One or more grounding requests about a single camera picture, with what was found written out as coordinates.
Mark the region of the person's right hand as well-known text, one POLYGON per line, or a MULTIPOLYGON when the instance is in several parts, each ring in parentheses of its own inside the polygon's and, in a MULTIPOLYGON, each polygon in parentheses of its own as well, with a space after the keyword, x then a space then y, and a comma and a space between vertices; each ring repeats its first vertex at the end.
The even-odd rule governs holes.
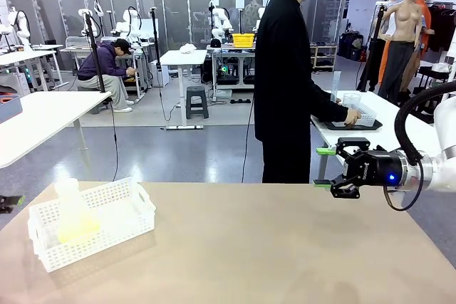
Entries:
POLYGON ((346 119, 344 120, 344 125, 346 127, 354 126, 361 119, 361 113, 357 109, 349 108, 347 111, 346 119))

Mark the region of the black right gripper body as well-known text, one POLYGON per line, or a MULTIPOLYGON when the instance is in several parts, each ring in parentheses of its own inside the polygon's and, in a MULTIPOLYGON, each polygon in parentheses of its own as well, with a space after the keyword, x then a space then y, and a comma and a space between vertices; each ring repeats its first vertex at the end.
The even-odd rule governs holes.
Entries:
POLYGON ((350 158, 350 180, 356 186, 399 186, 403 174, 403 163, 397 151, 357 151, 350 158))

